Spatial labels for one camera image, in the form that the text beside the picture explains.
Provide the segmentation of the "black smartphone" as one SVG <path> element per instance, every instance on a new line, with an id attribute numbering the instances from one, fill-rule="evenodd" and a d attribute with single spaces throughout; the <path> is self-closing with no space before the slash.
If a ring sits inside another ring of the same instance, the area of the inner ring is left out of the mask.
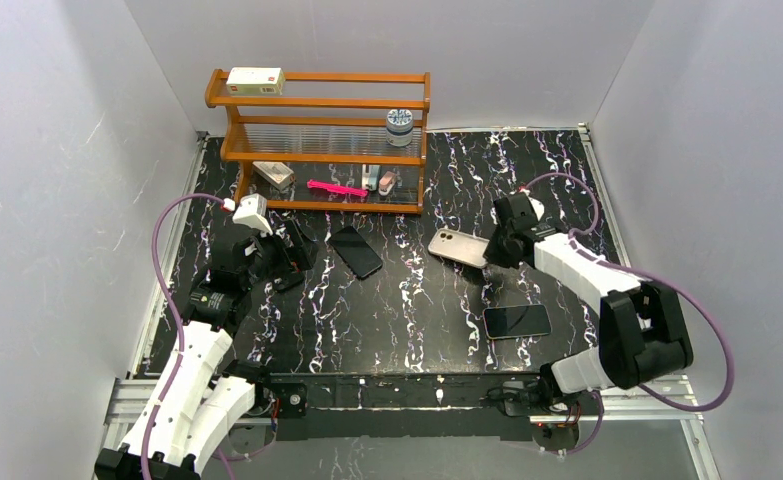
<path id="1" fill-rule="evenodd" d="M 378 272 L 383 266 L 381 257 L 353 226 L 332 233 L 328 244 L 359 280 Z"/>

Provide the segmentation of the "beige phone case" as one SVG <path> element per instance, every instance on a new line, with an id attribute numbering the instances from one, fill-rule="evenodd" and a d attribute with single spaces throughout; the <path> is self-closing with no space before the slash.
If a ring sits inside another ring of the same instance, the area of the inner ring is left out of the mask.
<path id="1" fill-rule="evenodd" d="M 430 254 L 469 267 L 484 269 L 488 240 L 465 232 L 440 228 L 427 246 Z"/>

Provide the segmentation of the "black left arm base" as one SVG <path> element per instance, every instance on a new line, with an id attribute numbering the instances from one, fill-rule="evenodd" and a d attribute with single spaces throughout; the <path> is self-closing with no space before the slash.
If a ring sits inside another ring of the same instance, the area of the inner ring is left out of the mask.
<path id="1" fill-rule="evenodd" d="M 249 396 L 251 406 L 240 412 L 228 430 L 226 441 L 231 452 L 223 456 L 225 461 L 251 461 L 277 443 L 281 420 L 306 415 L 307 387 L 278 380 L 266 366 L 233 360 L 223 377 L 242 379 L 253 388 Z"/>

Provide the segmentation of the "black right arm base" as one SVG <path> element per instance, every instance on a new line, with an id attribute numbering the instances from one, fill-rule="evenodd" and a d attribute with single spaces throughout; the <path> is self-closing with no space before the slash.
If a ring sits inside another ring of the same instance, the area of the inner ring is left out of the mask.
<path id="1" fill-rule="evenodd" d="M 533 421 L 533 441 L 538 450 L 560 458 L 587 449 L 598 437 L 605 416 L 599 390 L 562 395 L 544 379 L 510 380 L 487 390 L 482 401 L 497 408 L 509 418 L 548 415 L 548 420 Z M 584 436 L 580 421 L 583 408 L 596 414 L 591 431 Z"/>

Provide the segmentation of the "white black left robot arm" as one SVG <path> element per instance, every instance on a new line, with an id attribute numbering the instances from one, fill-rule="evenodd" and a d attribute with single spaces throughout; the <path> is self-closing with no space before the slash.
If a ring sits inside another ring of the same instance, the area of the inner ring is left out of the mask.
<path id="1" fill-rule="evenodd" d="M 98 479 L 199 479 L 230 428 L 261 400 L 278 407 L 262 367 L 233 360 L 216 372 L 251 306 L 255 286 L 287 291 L 317 259 L 294 220 L 278 235 L 234 223 L 215 237 L 179 316 L 171 355 L 145 407 L 115 448 L 100 451 Z"/>

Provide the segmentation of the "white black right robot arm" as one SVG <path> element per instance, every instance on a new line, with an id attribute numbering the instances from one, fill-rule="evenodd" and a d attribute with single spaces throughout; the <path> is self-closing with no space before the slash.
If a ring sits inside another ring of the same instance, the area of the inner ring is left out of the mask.
<path id="1" fill-rule="evenodd" d="M 541 366 L 530 397 L 553 405 L 573 394 L 627 390 L 690 366 L 693 349 L 677 293 L 605 265 L 568 234 L 540 221 L 515 193 L 494 203 L 496 227 L 484 251 L 495 266 L 522 263 L 571 290 L 598 316 L 594 347 Z"/>

